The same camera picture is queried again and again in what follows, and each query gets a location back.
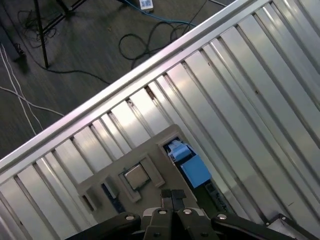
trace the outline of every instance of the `wire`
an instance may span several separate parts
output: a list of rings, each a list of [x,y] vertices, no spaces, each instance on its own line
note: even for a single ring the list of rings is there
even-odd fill
[[[12,73],[12,75],[13,75],[16,83],[18,84],[18,87],[19,87],[19,89],[20,89],[20,93],[21,93],[21,95],[23,96],[23,98],[26,99],[26,97],[24,96],[24,93],[22,92],[20,83],[19,83],[16,75],[14,74],[14,70],[12,69],[12,66],[11,66],[11,64],[10,64],[10,62],[9,62],[9,60],[8,60],[8,56],[7,56],[6,49],[5,49],[5,47],[4,47],[4,45],[3,45],[2,43],[1,43],[1,46],[2,46],[3,51],[4,51],[4,55],[5,55],[6,62],[8,63],[8,65],[9,65],[9,67],[10,67],[10,69],[11,69],[11,73]],[[30,105],[29,105],[28,103],[27,103],[27,105],[28,105],[28,107],[29,107],[29,110],[30,110],[31,114],[33,115],[33,117],[35,118],[35,120],[39,123],[40,128],[43,130],[44,128],[42,127],[41,122],[39,121],[39,119],[37,118],[37,116],[36,116],[36,115],[34,114],[34,112],[32,111]]]
[[[14,91],[16,92],[16,94],[18,94],[17,89],[16,89],[16,87],[15,87],[15,85],[14,85],[14,82],[12,81],[12,78],[11,78],[11,75],[10,75],[10,72],[9,72],[9,69],[8,69],[7,64],[6,64],[6,62],[5,62],[5,59],[4,59],[4,56],[3,56],[3,54],[2,54],[2,50],[1,50],[1,49],[0,49],[0,54],[1,54],[1,58],[2,58],[2,61],[3,61],[3,63],[4,63],[4,66],[5,66],[5,69],[6,69],[7,73],[8,73],[9,79],[10,79],[10,81],[11,81],[11,84],[12,84],[12,86],[13,86],[13,88],[14,88]],[[20,101],[21,107],[22,107],[22,109],[23,109],[24,115],[25,115],[25,117],[26,117],[26,119],[27,119],[27,121],[28,121],[28,123],[29,123],[29,125],[30,125],[30,127],[31,127],[31,129],[32,129],[32,131],[33,131],[33,133],[34,133],[34,135],[37,135],[34,127],[32,126],[32,124],[31,124],[31,122],[30,122],[30,119],[29,119],[29,117],[28,117],[28,115],[27,115],[27,112],[26,112],[26,109],[25,109],[25,107],[24,107],[24,104],[22,103],[22,101],[21,101],[20,98],[19,98],[19,101]]]
[[[185,29],[182,32],[182,35],[185,34],[187,27],[190,26],[193,22],[193,20],[195,20],[195,18],[198,16],[198,14],[201,12],[201,10],[204,8],[204,6],[206,5],[208,0],[204,0],[204,3],[202,4],[202,6],[199,8],[199,10],[195,13],[195,15],[193,16],[193,18],[189,21],[189,24],[185,27]]]
[[[105,84],[108,84],[108,85],[111,84],[110,82],[105,81],[105,80],[102,79],[101,77],[99,77],[99,76],[97,76],[97,75],[95,75],[95,74],[93,74],[93,73],[87,72],[87,71],[83,71],[83,70],[58,71],[58,70],[50,70],[50,69],[47,69],[47,68],[45,68],[44,66],[42,66],[40,63],[38,63],[38,62],[36,61],[36,59],[34,58],[34,56],[31,54],[29,48],[27,47],[27,44],[25,43],[24,39],[23,39],[22,36],[20,35],[20,33],[19,33],[19,31],[18,31],[18,29],[17,29],[14,21],[12,20],[11,16],[9,15],[5,4],[3,3],[2,0],[0,0],[0,3],[1,3],[1,5],[2,5],[2,7],[3,7],[3,9],[4,9],[5,13],[6,13],[6,15],[8,16],[8,18],[9,18],[9,20],[10,20],[13,28],[14,28],[15,31],[17,32],[19,38],[21,39],[21,41],[22,41],[22,43],[23,43],[26,51],[29,53],[30,57],[31,57],[32,60],[35,62],[35,64],[37,64],[41,69],[43,69],[43,70],[45,70],[45,71],[47,71],[47,72],[55,73],[55,74],[72,74],[72,73],[86,74],[86,75],[89,75],[89,76],[91,76],[91,77],[94,77],[94,78],[100,80],[101,82],[103,82],[103,83],[105,83]]]
[[[17,19],[19,21],[20,26],[22,27],[22,29],[24,31],[21,32],[21,34],[29,40],[32,40],[34,42],[38,42],[40,40],[40,35],[39,35],[39,31],[38,31],[38,23],[37,23],[37,16],[32,16],[35,12],[32,10],[20,10],[17,13]],[[53,12],[51,14],[49,14],[46,17],[41,17],[42,21],[45,22],[50,22],[51,20],[48,19],[49,17],[51,17],[52,15],[56,15],[59,12]],[[21,15],[22,14],[27,14],[26,18],[22,21]],[[28,33],[32,33],[33,35],[35,35],[36,37],[31,37],[29,36]],[[53,38],[57,33],[57,29],[56,28],[51,28],[49,31],[47,31],[44,34],[44,43],[47,43],[48,39]],[[29,44],[31,45],[32,48],[36,49],[41,47],[41,44],[38,44],[36,46],[33,46],[31,44],[31,42],[29,42]]]
[[[11,93],[11,94],[14,94],[16,95],[17,97],[19,97],[21,100],[25,101],[26,103],[28,103],[29,105],[31,105],[32,107],[36,108],[36,109],[41,109],[41,110],[45,110],[45,111],[48,111],[48,112],[51,112],[53,114],[57,114],[61,117],[64,117],[65,115],[63,115],[62,113],[58,112],[58,111],[55,111],[55,110],[52,110],[50,108],[46,108],[46,107],[43,107],[43,106],[38,106],[38,105],[35,105],[33,104],[32,102],[28,101],[27,99],[25,99],[23,96],[19,95],[19,93],[16,93],[15,91],[12,91],[8,88],[5,88],[3,86],[0,86],[0,89],[8,92],[8,93]]]
[[[125,2],[127,2],[128,4],[130,4],[131,6],[133,6],[135,9],[138,9],[140,12],[143,12],[144,14],[146,14],[146,12],[140,10],[139,8],[137,8],[136,6],[132,5],[132,3],[129,3],[127,0],[123,0]],[[195,26],[192,21],[197,17],[197,15],[200,13],[200,11],[204,8],[205,4],[207,3],[208,0],[204,0],[202,6],[199,8],[199,10],[196,12],[196,14],[192,17],[192,19],[189,22],[186,21],[174,21],[174,20],[169,20],[167,21],[165,19],[165,21],[160,21],[157,24],[155,24],[148,36],[147,41],[144,41],[142,39],[142,37],[140,37],[139,35],[135,34],[135,33],[129,33],[124,35],[118,42],[118,49],[120,54],[122,55],[122,57],[124,57],[127,60],[132,61],[131,62],[131,69],[133,69],[137,63],[138,60],[144,58],[145,56],[151,57],[154,54],[156,54],[157,52],[159,52],[160,50],[162,50],[163,48],[165,48],[166,46],[168,46],[169,44],[171,44],[172,42],[174,42],[176,39],[178,39],[179,37],[182,37],[186,32],[188,32],[191,29],[191,26]],[[161,25],[165,25],[165,26],[169,26],[172,28],[172,31],[170,33],[170,37],[169,37],[169,41],[164,44],[163,46],[157,47],[157,48],[150,48],[150,44],[151,44],[151,40],[152,37],[156,31],[156,29],[161,26]],[[181,34],[181,36],[178,37],[177,31],[182,28],[183,26],[185,26],[185,28],[183,29],[183,32]],[[143,46],[144,46],[144,50],[142,51],[142,53],[135,55],[135,56],[128,56],[122,48],[123,45],[123,41],[126,39],[135,39],[136,41],[140,42]]]
[[[172,29],[171,33],[170,33],[170,38],[169,38],[169,41],[160,46],[160,47],[157,47],[157,48],[150,48],[150,44],[151,44],[151,40],[152,40],[152,37],[156,31],[156,29],[161,26],[161,25],[165,25],[165,26],[168,26]],[[118,49],[119,49],[119,52],[120,54],[127,60],[130,60],[132,61],[131,63],[131,69],[133,69],[136,65],[136,62],[140,59],[142,59],[144,56],[153,56],[154,54],[156,54],[157,52],[159,52],[160,50],[162,50],[163,48],[165,48],[166,46],[168,46],[169,44],[171,44],[172,42],[174,42],[177,38],[178,38],[178,35],[177,35],[177,31],[180,29],[181,26],[183,25],[187,25],[186,27],[187,28],[190,28],[190,25],[189,23],[181,23],[179,24],[178,26],[174,27],[174,25],[172,23],[169,23],[169,22],[166,22],[166,21],[160,21],[158,23],[156,23],[150,33],[149,33],[149,36],[148,36],[148,39],[147,41],[144,41],[139,35],[137,34],[134,34],[134,33],[129,33],[129,34],[126,34],[124,35],[118,42]],[[126,39],[135,39],[137,40],[138,42],[140,42],[143,46],[144,46],[144,50],[142,51],[142,53],[140,54],[137,54],[135,56],[128,56],[124,50],[123,50],[123,42],[124,40]]]
[[[151,13],[147,13],[143,10],[141,10],[139,7],[133,5],[131,2],[129,2],[128,0],[122,0],[123,2],[127,3],[128,5],[130,5],[131,7],[133,7],[134,9],[138,10],[139,12],[143,13],[144,15],[147,15],[149,17],[152,17],[154,19],[158,19],[160,21],[163,21],[163,22],[167,22],[167,23],[176,23],[176,24],[190,24],[191,26],[196,26],[190,22],[187,22],[187,21],[180,21],[180,20],[170,20],[170,19],[166,19],[166,18],[163,18],[163,17],[160,17],[160,16],[156,16],[156,15],[153,15]]]

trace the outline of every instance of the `white cable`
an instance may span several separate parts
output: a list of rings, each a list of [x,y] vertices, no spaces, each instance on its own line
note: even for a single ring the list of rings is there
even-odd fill
[[[9,79],[10,79],[10,81],[11,81],[11,84],[12,84],[15,92],[18,94],[17,89],[16,89],[16,87],[15,87],[15,85],[14,85],[14,82],[12,81],[12,78],[11,78],[11,75],[10,75],[10,72],[9,72],[9,69],[8,69],[7,64],[6,64],[6,62],[5,62],[5,59],[4,59],[4,56],[3,56],[3,54],[2,54],[1,48],[0,48],[0,54],[1,54],[1,58],[2,58],[2,61],[3,61],[3,63],[4,63],[4,66],[5,66],[5,69],[6,69],[7,73],[8,73]],[[32,124],[31,124],[31,122],[30,122],[30,119],[29,119],[29,117],[28,117],[28,115],[27,115],[27,112],[26,112],[26,109],[25,109],[25,107],[24,107],[24,104],[22,103],[22,101],[21,101],[20,98],[19,98],[19,101],[20,101],[21,107],[22,107],[22,109],[23,109],[24,115],[25,115],[25,117],[26,117],[26,119],[27,119],[27,121],[28,121],[28,123],[29,123],[29,125],[30,125],[30,127],[31,127],[31,129],[32,129],[32,131],[33,131],[33,133],[34,133],[34,135],[37,135],[34,127],[32,126]]]
[[[13,75],[13,77],[14,77],[14,79],[15,79],[16,83],[17,83],[17,84],[18,84],[18,86],[19,86],[19,89],[20,89],[21,95],[23,96],[23,98],[24,98],[24,99],[26,99],[26,97],[24,96],[24,93],[22,92],[22,89],[21,89],[20,83],[19,83],[18,79],[16,78],[16,75],[14,74],[14,70],[12,69],[12,66],[11,66],[11,64],[10,64],[10,62],[9,62],[9,60],[8,60],[8,56],[7,56],[6,49],[5,49],[5,47],[4,47],[4,45],[3,45],[2,43],[1,43],[1,46],[2,46],[3,51],[4,51],[4,55],[5,55],[5,58],[6,58],[6,62],[9,64],[9,67],[10,67],[10,69],[11,69],[11,73],[12,73],[12,75]],[[30,107],[29,103],[28,103],[28,102],[26,102],[26,103],[27,103],[27,105],[28,105],[28,107],[29,107],[29,109],[30,109],[31,114],[33,115],[33,117],[35,118],[35,120],[39,123],[40,128],[41,128],[42,130],[44,130],[44,128],[43,128],[43,127],[42,127],[42,125],[41,125],[41,122],[39,121],[39,119],[37,118],[37,116],[36,116],[36,115],[34,114],[34,112],[32,111],[32,109],[31,109],[31,107]]]
[[[62,113],[60,113],[60,112],[58,112],[58,111],[55,111],[55,110],[52,110],[52,109],[50,109],[50,108],[46,108],[46,107],[43,107],[43,106],[35,105],[35,104],[33,104],[32,102],[30,102],[30,101],[28,101],[27,99],[25,99],[23,96],[19,95],[19,93],[16,93],[15,91],[12,91],[11,89],[5,88],[5,87],[3,87],[3,86],[0,86],[0,89],[16,95],[17,97],[21,98],[21,100],[25,101],[26,103],[30,104],[31,106],[33,106],[33,107],[36,108],[36,109],[45,110],[45,111],[48,111],[48,112],[51,112],[51,113],[60,115],[61,117],[64,117],[64,116],[65,116],[65,115],[63,115]]]

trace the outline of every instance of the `blue cable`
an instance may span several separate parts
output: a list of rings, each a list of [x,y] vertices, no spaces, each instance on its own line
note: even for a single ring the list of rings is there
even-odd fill
[[[143,10],[141,10],[140,8],[136,7],[135,5],[133,5],[131,2],[127,1],[127,0],[123,0],[125,1],[127,4],[129,4],[131,7],[133,7],[134,9],[138,10],[139,12],[149,16],[149,17],[152,17],[154,19],[158,19],[158,20],[161,20],[163,22],[167,22],[167,23],[177,23],[177,24],[188,24],[188,25],[191,25],[191,26],[194,26],[196,27],[197,25],[191,23],[191,22],[187,22],[187,21],[180,21],[180,20],[170,20],[170,19],[165,19],[165,18],[162,18],[162,17],[159,17],[159,16],[155,16],[153,14],[150,14],[150,13],[147,13]]]

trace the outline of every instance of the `metal pin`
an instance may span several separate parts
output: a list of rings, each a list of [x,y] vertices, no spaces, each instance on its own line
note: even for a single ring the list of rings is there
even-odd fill
[[[184,214],[191,214],[192,213],[192,211],[190,209],[185,209],[185,210],[183,210],[183,212],[184,212]]]
[[[221,220],[226,220],[226,219],[227,219],[227,216],[224,215],[224,214],[219,214],[219,215],[218,215],[218,218],[221,219]]]
[[[135,219],[135,216],[129,215],[129,216],[126,216],[125,219],[128,220],[128,221],[130,221],[130,220]]]

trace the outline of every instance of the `black stand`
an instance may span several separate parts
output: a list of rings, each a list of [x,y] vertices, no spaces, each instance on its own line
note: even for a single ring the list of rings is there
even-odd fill
[[[56,0],[56,2],[62,8],[63,13],[61,13],[59,16],[57,16],[55,19],[53,19],[51,22],[49,22],[47,26],[42,27],[41,14],[40,14],[40,10],[39,10],[39,3],[38,3],[38,0],[33,0],[45,68],[49,67],[47,50],[46,50],[46,45],[45,45],[45,34],[47,32],[49,32],[52,28],[54,28],[63,19],[70,16],[72,14],[72,12],[74,10],[76,10],[78,7],[80,7],[85,1],[87,1],[87,0],[78,0],[70,8],[68,8],[62,0]]]

